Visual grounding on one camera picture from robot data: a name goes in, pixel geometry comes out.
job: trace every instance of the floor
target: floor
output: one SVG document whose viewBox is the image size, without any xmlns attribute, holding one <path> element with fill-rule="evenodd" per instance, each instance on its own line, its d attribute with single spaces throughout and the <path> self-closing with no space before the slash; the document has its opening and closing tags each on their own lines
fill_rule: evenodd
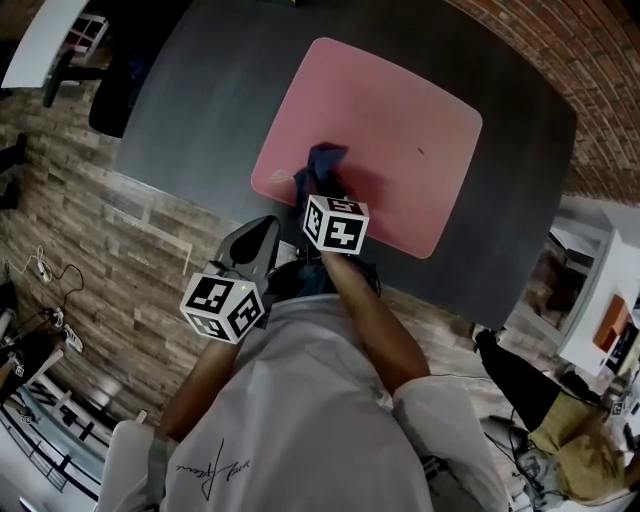
<svg viewBox="0 0 640 512">
<path fill-rule="evenodd" d="M 51 372 L 112 417 L 146 410 L 154 424 L 206 345 L 180 316 L 182 291 L 237 225 L 113 172 L 119 141 L 87 124 L 94 92 L 95 84 L 62 87 L 51 109 L 41 106 L 40 91 L 0 102 L 0 147 L 28 135 L 27 162 L 3 176 L 20 181 L 21 197 L 17 211 L 0 212 L 0 258 L 22 269 L 41 245 L 54 274 L 69 263 L 81 269 L 85 289 L 65 309 L 85 351 L 69 351 Z M 44 285 L 31 265 L 23 275 L 11 270 L 22 320 L 62 305 L 79 284 L 69 269 Z M 530 288 L 544 287 L 544 274 L 543 265 Z M 486 377 L 468 322 L 393 289 L 383 297 L 419 340 L 433 373 Z M 542 370 L 557 367 L 553 347 L 524 320 L 514 314 L 507 326 L 506 348 Z M 479 415 L 510 414 L 491 382 L 460 383 Z M 501 468 L 509 478 L 504 459 Z"/>
</svg>

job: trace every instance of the pink mat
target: pink mat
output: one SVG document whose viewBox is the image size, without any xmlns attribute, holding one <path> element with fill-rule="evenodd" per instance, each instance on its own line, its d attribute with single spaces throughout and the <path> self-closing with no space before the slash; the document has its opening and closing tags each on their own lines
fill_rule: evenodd
<svg viewBox="0 0 640 512">
<path fill-rule="evenodd" d="M 347 146 L 338 175 L 367 203 L 367 235 L 429 257 L 449 219 L 482 128 L 480 114 L 375 55 L 318 39 L 271 126 L 253 189 L 295 204 L 293 175 L 322 142 Z"/>
</svg>

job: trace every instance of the red brick wall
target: red brick wall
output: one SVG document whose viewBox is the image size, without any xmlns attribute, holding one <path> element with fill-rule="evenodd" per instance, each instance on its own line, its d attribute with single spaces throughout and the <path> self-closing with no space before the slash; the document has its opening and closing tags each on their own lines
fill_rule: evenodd
<svg viewBox="0 0 640 512">
<path fill-rule="evenodd" d="M 528 59 L 577 112 L 566 192 L 639 204 L 640 29 L 621 0 L 447 1 Z"/>
</svg>

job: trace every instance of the sleeve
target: sleeve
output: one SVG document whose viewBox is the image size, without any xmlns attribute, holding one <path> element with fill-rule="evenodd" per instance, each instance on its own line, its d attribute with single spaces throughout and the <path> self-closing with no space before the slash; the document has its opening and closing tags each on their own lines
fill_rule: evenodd
<svg viewBox="0 0 640 512">
<path fill-rule="evenodd" d="M 450 380 L 423 377 L 404 384 L 393 396 L 394 416 L 425 471 L 424 461 L 435 457 L 475 498 L 481 510 L 506 512 L 508 493 L 469 395 Z M 427 478 L 431 487 L 429 473 Z"/>
<path fill-rule="evenodd" d="M 176 446 L 148 425 L 119 423 L 109 444 L 96 512 L 159 510 Z"/>
</svg>

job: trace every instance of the table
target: table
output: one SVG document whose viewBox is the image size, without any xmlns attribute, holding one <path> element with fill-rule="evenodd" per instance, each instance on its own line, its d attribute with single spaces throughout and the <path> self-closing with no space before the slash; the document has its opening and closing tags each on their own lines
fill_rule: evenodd
<svg viewBox="0 0 640 512">
<path fill-rule="evenodd" d="M 572 228 L 581 227 L 579 223 L 562 218 L 557 224 L 569 232 Z M 561 328 L 556 329 L 547 323 L 524 303 L 518 305 L 518 310 L 558 345 L 559 356 L 597 376 L 616 343 L 605 352 L 593 340 L 615 295 L 622 297 L 629 311 L 633 311 L 640 292 L 640 267 L 636 263 L 640 250 L 626 245 L 615 229 L 611 232 L 591 229 L 589 234 L 597 236 L 600 244 L 576 303 Z"/>
<path fill-rule="evenodd" d="M 482 115 L 478 146 L 433 255 L 418 260 L 367 239 L 362 257 L 377 264 L 383 283 L 500 327 L 551 227 L 576 116 L 514 50 L 441 0 L 317 0 L 299 8 L 195 0 L 143 86 L 115 169 L 222 217 L 278 215 L 284 239 L 297 243 L 289 208 L 255 194 L 250 176 L 289 84 L 320 37 L 394 62 Z"/>
<path fill-rule="evenodd" d="M 42 87 L 69 30 L 88 0 L 46 0 L 7 69 L 3 88 Z"/>
</svg>

